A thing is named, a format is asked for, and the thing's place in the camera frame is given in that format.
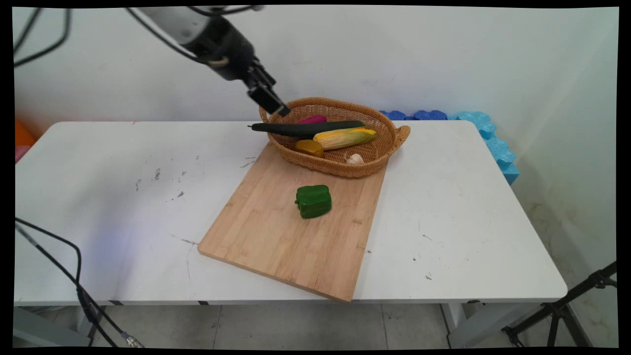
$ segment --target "robotic arm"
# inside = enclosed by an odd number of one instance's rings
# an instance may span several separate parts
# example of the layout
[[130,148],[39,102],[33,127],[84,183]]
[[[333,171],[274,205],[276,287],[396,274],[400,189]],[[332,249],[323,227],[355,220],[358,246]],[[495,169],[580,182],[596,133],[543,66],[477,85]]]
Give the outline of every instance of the robotic arm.
[[[217,11],[216,6],[205,8]],[[289,114],[290,108],[272,90],[276,80],[254,55],[252,44],[228,20],[216,15],[227,11],[213,12],[192,6],[137,9],[222,78],[242,80],[248,96],[268,113],[283,117]]]

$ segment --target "table leg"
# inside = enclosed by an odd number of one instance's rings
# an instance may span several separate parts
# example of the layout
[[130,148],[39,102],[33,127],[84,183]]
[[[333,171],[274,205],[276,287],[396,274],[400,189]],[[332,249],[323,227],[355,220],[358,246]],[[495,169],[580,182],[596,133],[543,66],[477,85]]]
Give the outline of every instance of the table leg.
[[40,346],[88,346],[90,338],[13,307],[13,335]]
[[447,328],[450,333],[458,328],[458,325],[467,320],[467,316],[464,314],[463,305],[461,303],[442,303],[440,307],[442,308],[445,321],[447,322]]
[[488,303],[457,325],[447,338],[453,349],[473,346],[538,306],[539,303]]

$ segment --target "blue foam block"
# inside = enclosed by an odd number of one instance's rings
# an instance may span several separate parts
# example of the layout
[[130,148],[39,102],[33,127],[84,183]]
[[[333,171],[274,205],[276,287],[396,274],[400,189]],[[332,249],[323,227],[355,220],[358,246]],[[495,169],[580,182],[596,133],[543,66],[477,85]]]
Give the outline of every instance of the blue foam block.
[[486,140],[491,138],[491,135],[495,132],[496,128],[495,125],[491,123],[491,117],[484,112],[463,111],[453,117],[450,117],[450,119],[462,119],[463,121],[473,122],[482,135],[482,138]]
[[463,111],[455,116],[447,117],[446,114],[440,111],[416,111],[414,116],[407,116],[401,111],[379,111],[386,115],[392,121],[419,121],[419,120],[465,120],[475,124],[478,128],[478,132],[484,139],[489,151],[493,155],[497,166],[499,166],[504,178],[508,181],[509,185],[512,184],[519,176],[519,170],[513,161],[515,161],[515,153],[509,150],[509,144],[495,136],[495,125],[491,123],[491,117],[484,112],[469,112]]
[[485,140],[484,142],[487,144],[488,149],[491,151],[491,154],[500,169],[508,169],[516,157],[515,153],[509,150],[509,144],[500,138],[497,138],[495,133],[491,136],[491,138]]
[[388,117],[390,121],[404,121],[405,120],[405,113],[401,111],[391,111],[391,112],[379,111],[379,112],[386,115],[386,117]]
[[433,110],[430,112],[420,110],[414,113],[413,119],[421,121],[443,121],[447,119],[447,115],[444,112],[440,112],[437,110]]
[[506,178],[509,185],[512,185],[519,176],[519,170],[517,170],[515,164],[511,164],[508,168],[502,170],[502,174],[504,174],[504,178]]

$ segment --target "black cable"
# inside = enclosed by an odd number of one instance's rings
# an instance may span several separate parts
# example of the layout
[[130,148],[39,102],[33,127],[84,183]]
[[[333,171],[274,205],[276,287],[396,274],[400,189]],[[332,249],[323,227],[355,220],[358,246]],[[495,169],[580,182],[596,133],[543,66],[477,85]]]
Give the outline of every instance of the black cable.
[[204,61],[202,61],[201,59],[197,58],[196,56],[192,56],[192,55],[188,54],[187,52],[184,52],[182,49],[179,49],[178,47],[173,45],[171,42],[167,41],[158,32],[156,32],[153,28],[151,28],[151,26],[147,25],[147,23],[144,22],[134,11],[132,11],[131,8],[125,8],[125,10],[127,10],[127,12],[129,12],[129,14],[131,16],[133,16],[136,19],[136,21],[140,22],[140,24],[143,27],[145,27],[147,30],[149,30],[149,32],[151,32],[154,36],[158,37],[158,39],[161,40],[162,42],[164,42],[167,46],[171,47],[171,49],[173,49],[174,51],[178,52],[179,54],[182,54],[186,58],[188,58],[188,59],[190,59],[192,61],[195,61],[197,63],[207,64]]
[[213,17],[213,16],[230,15],[232,13],[239,13],[239,12],[247,11],[249,9],[254,8],[255,6],[256,5],[245,5],[245,6],[241,6],[240,8],[231,9],[231,10],[214,10],[214,11],[200,10],[200,9],[196,8],[195,6],[186,6],[186,7],[191,9],[191,10],[193,10],[193,11],[195,11],[195,12],[197,12],[200,15]]
[[55,234],[43,229],[43,228],[39,228],[34,224],[28,223],[27,221],[17,218],[15,217],[15,221],[22,223],[25,226],[31,227],[33,229],[35,229],[38,232],[42,232],[50,237],[55,238],[56,240],[66,243],[68,245],[70,245],[71,247],[73,247],[74,251],[77,253],[77,274],[74,277],[77,282],[79,282],[79,278],[81,277],[81,251],[79,250],[79,247],[77,247],[76,245],[74,245],[72,242],[65,240],[64,238],[60,237],[60,236],[56,236]]
[[24,26],[24,30],[22,30],[22,34],[18,38],[17,43],[13,46],[13,56],[15,56],[18,50],[20,50],[22,44],[24,44],[24,40],[27,39],[28,33],[31,32],[31,29],[35,24],[35,20],[37,20],[37,17],[42,12],[42,10],[42,8],[36,8],[31,12],[31,16],[28,18],[27,24]]
[[71,23],[71,10],[72,9],[66,9],[66,16],[65,16],[65,20],[64,20],[64,33],[62,34],[61,38],[59,40],[57,40],[57,42],[53,43],[51,46],[49,46],[46,49],[43,49],[35,54],[32,54],[22,60],[19,60],[17,62],[13,63],[13,68],[17,68],[23,64],[26,64],[30,61],[34,61],[37,58],[41,57],[41,56],[45,56],[46,54],[54,51],[55,49],[57,49],[60,45],[62,45],[66,39],[68,38],[68,35],[70,34],[70,23]]
[[[70,241],[68,241],[68,240],[66,240],[66,239],[64,239],[64,238],[62,238],[60,236],[57,236],[57,235],[45,230],[44,228],[40,228],[40,227],[36,226],[35,224],[31,224],[31,223],[29,223],[29,222],[27,222],[27,221],[25,221],[25,220],[23,220],[21,218],[15,217],[15,221],[20,222],[20,223],[24,224],[25,226],[31,227],[31,228],[35,229],[36,231],[42,232],[42,233],[44,233],[44,234],[46,234],[48,236],[51,236],[51,237],[55,238],[58,241],[61,241],[63,243],[66,243],[66,244],[70,245],[71,247],[73,247],[75,252],[76,252],[76,254],[77,254],[77,259],[79,260],[79,264],[77,265],[77,275],[79,275],[81,273],[81,250],[79,250],[79,248],[75,244],[73,244],[72,242],[70,242]],[[76,278],[76,284],[78,284],[78,282],[79,282],[79,277]],[[87,306],[89,306],[90,304],[94,305],[94,307],[98,310],[98,312],[100,314],[102,314],[103,317],[105,317],[105,319],[112,325],[112,327],[117,332],[123,333],[122,329],[116,323],[114,323],[114,321],[97,305],[97,303],[94,301],[94,299],[92,299],[92,297],[83,289],[83,287],[81,287],[81,290],[83,290],[83,292],[80,292],[79,289],[77,290],[78,297],[79,297],[79,303],[81,303],[83,297],[87,297],[90,302],[87,303],[86,305]]]
[[[25,224],[28,227],[31,227],[37,231],[40,231],[48,236],[51,236],[59,241],[62,241],[70,246],[72,246],[74,248],[74,250],[77,252],[77,258],[78,260],[81,260],[81,251],[79,250],[79,248],[74,245],[72,242],[60,237],[60,236],[56,236],[55,234],[46,231],[43,228],[37,227],[34,224],[31,224],[25,220],[19,219],[17,217],[15,217],[15,221]],[[103,309],[101,309],[101,307],[96,303],[96,301],[94,301],[94,299],[90,296],[90,294],[88,294],[87,291],[85,291],[85,289],[83,288],[83,286],[81,286],[81,284],[79,284],[79,280],[75,279],[72,277],[72,275],[66,270],[66,268],[64,268],[52,255],[48,254],[48,252],[46,252],[26,231],[24,231],[24,229],[22,229],[17,223],[15,224],[16,229],[18,230],[18,232],[20,232],[20,234],[22,234],[31,244],[33,244],[41,253],[43,253],[53,264],[55,264],[55,266],[57,266],[59,269],[61,269],[62,272],[64,272],[64,274],[66,274],[66,276],[73,281],[73,283],[75,284],[75,286],[77,287],[77,298],[79,299],[79,304],[81,305],[81,307],[83,308],[83,312],[85,313],[88,321],[90,321],[90,323],[94,324],[94,326],[97,328],[97,330],[101,333],[101,335],[103,335],[103,338],[105,340],[107,340],[107,342],[113,346],[113,347],[117,347],[117,345],[112,341],[112,339],[105,333],[105,331],[103,330],[103,328],[100,326],[97,317],[92,313],[92,310],[90,309],[90,306],[92,305],[99,314],[103,315],[103,317],[111,324],[111,326],[129,343],[129,334],[123,332],[123,330],[107,315],[106,312],[103,311]],[[81,270],[81,265],[78,266],[78,273],[80,273]]]
[[[44,256],[46,256],[53,264],[55,264],[56,267],[58,267],[70,280],[73,281],[73,283],[75,284],[75,286],[77,287],[77,293],[79,292],[85,292],[85,290],[83,289],[83,287],[79,284],[79,282],[68,272],[68,270],[66,270],[66,268],[61,265],[52,255],[50,255],[47,251],[45,251],[41,245],[39,245],[33,238],[31,238],[31,236],[28,235],[28,233],[22,229],[22,227],[20,227],[19,224],[15,224],[15,229],[18,230],[18,232],[20,232],[20,234],[22,234],[22,236],[24,236],[24,238],[26,238],[31,244],[33,244],[34,247],[37,248],[37,250],[39,250],[42,254],[44,254]],[[88,320],[92,322],[93,317],[92,315],[86,313],[86,317],[88,317]],[[103,338],[105,338],[105,340],[112,346],[112,347],[118,347],[116,345],[116,343],[112,340],[112,338],[110,338],[107,333],[105,333],[105,331],[103,330],[103,328],[98,324],[98,322],[93,323],[94,326],[98,329],[98,331],[101,333],[101,335],[103,336]]]

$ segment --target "gray floor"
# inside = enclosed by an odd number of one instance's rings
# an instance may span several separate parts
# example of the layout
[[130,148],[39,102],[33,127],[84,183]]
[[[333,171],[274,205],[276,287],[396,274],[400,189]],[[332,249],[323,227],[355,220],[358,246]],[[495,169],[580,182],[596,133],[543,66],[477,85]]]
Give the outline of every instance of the gray floor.
[[[475,312],[475,307],[466,309]],[[448,349],[437,304],[282,304],[256,306],[108,306],[117,324],[146,347],[180,349]],[[75,308],[41,316],[68,325]],[[558,346],[574,346],[560,323]],[[107,321],[101,325],[125,347]],[[549,321],[520,335],[526,346],[545,346]],[[13,338],[13,347],[35,346]],[[92,346],[109,346],[96,334]],[[475,347],[511,347],[501,332]]]

